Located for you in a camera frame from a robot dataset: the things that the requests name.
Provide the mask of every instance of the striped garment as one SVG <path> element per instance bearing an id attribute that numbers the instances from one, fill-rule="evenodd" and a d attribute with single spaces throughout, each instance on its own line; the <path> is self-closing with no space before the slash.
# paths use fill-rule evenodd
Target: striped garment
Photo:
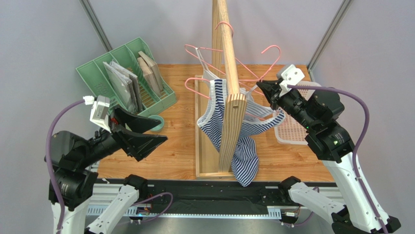
<path id="1" fill-rule="evenodd" d="M 201 116 L 197 125 L 209 137 L 213 146 L 219 152 L 222 137 L 222 126 L 225 112 L 225 100 L 227 97 L 226 80 L 225 79 L 210 79 L 210 98 L 206 112 Z M 250 97 L 250 92 L 246 93 L 249 98 L 246 112 L 259 116 L 266 117 L 272 113 L 269 107 L 261 106 L 253 102 Z M 263 133 L 264 131 L 279 125 L 284 120 L 284 113 L 280 112 L 277 116 L 259 121 L 257 118 L 245 115 L 242 122 L 241 132 L 236 143 L 236 149 L 232 158 L 232 171 L 236 180 L 242 185 L 249 185 L 255 178 L 258 172 L 259 159 L 256 153 L 255 141 L 249 136 Z"/>

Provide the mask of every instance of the gray wall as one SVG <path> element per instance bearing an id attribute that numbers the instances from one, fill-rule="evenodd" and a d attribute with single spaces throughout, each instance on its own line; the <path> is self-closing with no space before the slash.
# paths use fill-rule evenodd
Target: gray wall
<path id="1" fill-rule="evenodd" d="M 235 30 L 235 55 L 244 63 L 306 64 L 339 8 L 341 0 L 227 0 Z M 146 41 L 159 63 L 198 63 L 184 44 L 211 46 L 211 0 L 91 0 L 112 46 L 136 37 Z M 210 61 L 210 53 L 204 58 Z"/>
<path id="2" fill-rule="evenodd" d="M 76 0 L 2 0 L 0 15 L 0 233 L 52 233 L 46 133 L 91 95 L 75 68 L 105 50 Z M 89 109 L 74 108 L 56 130 L 90 137 Z"/>
<path id="3" fill-rule="evenodd" d="M 415 209 L 415 1 L 354 1 L 325 49 L 314 78 L 361 97 L 371 113 L 360 163 L 383 208 L 413 233 Z M 340 124 L 357 139 L 361 107 L 342 98 Z"/>

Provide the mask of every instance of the gray floor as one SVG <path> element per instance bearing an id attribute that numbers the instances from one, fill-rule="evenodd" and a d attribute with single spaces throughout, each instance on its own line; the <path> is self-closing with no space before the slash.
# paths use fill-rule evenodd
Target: gray floor
<path id="1" fill-rule="evenodd" d="M 308 216 L 309 211 L 302 211 L 300 221 Z M 97 216 L 87 217 L 91 223 Z M 306 226 L 288 228 L 280 222 L 264 219 L 213 219 L 213 218 L 158 218 L 142 225 L 126 223 L 123 217 L 113 234 L 332 234 L 333 231 L 318 216 Z"/>

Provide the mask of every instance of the wooden tabletop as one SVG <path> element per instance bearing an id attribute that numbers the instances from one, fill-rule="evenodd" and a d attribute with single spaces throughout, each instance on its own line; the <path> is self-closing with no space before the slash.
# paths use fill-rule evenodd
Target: wooden tabletop
<path id="1" fill-rule="evenodd" d="M 269 65 L 247 65 L 258 76 Z M 275 74 L 283 65 L 275 65 L 265 79 L 276 79 Z M 310 80 L 304 65 L 302 69 Z M 146 179 L 196 179 L 195 176 L 195 118 L 194 93 L 184 87 L 185 80 L 203 73 L 200 64 L 159 64 L 161 75 L 175 91 L 177 103 L 163 111 L 160 116 L 165 126 L 159 133 L 169 139 L 144 160 L 137 162 L 119 150 L 101 160 L 98 173 L 104 178 L 125 178 L 135 174 Z M 240 79 L 252 79 L 252 75 L 238 66 Z M 259 104 L 269 106 L 263 96 L 253 93 Z M 281 181 L 296 176 L 302 181 L 333 181 L 328 170 L 306 145 L 279 144 L 273 129 L 253 136 L 257 145 L 260 167 L 255 181 Z"/>

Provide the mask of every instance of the green bin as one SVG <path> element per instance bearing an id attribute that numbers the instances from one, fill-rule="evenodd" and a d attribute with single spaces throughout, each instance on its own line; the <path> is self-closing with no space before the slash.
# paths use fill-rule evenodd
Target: green bin
<path id="1" fill-rule="evenodd" d="M 136 38 L 127 44 L 113 49 L 110 52 L 77 67 L 76 70 L 96 97 L 98 95 L 102 95 L 110 98 L 111 110 L 116 104 L 120 104 L 123 108 L 125 108 L 125 106 L 119 101 L 117 95 L 115 94 L 115 91 L 109 81 L 107 71 L 105 70 L 102 62 L 105 61 L 110 63 L 111 61 L 116 61 L 125 68 L 131 68 L 132 72 L 138 76 L 140 95 L 144 106 L 144 110 L 137 114 L 139 116 L 148 117 L 159 114 L 163 110 L 175 104 L 177 100 L 176 94 L 163 79 L 163 91 L 161 92 L 161 97 L 158 97 L 149 87 L 137 62 L 139 51 L 143 51 L 154 60 L 149 46 L 141 38 Z"/>

